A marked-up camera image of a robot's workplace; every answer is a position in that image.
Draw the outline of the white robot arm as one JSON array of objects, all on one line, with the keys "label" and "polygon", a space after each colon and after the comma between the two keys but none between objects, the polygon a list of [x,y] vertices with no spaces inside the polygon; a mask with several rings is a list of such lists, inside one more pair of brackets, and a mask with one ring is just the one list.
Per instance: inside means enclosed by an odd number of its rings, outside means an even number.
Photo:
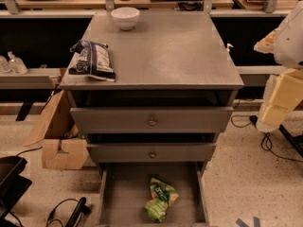
[{"label": "white robot arm", "polygon": [[257,129],[271,132],[303,101],[303,1],[295,5],[276,29],[257,42],[254,50],[272,53],[275,61],[287,68],[278,76],[268,78],[258,112]]}]

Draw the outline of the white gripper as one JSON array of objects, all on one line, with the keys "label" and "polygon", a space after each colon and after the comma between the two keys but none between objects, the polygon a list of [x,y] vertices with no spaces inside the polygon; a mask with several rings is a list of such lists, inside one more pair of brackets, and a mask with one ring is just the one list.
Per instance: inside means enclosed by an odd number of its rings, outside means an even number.
[{"label": "white gripper", "polygon": [[[275,39],[276,32],[272,30],[254,45],[254,50],[262,54],[273,54]],[[275,106],[261,105],[257,129],[262,132],[277,130],[290,113],[289,111],[297,107],[302,100],[303,72],[292,69],[281,73],[276,79],[276,86],[269,100]]]}]

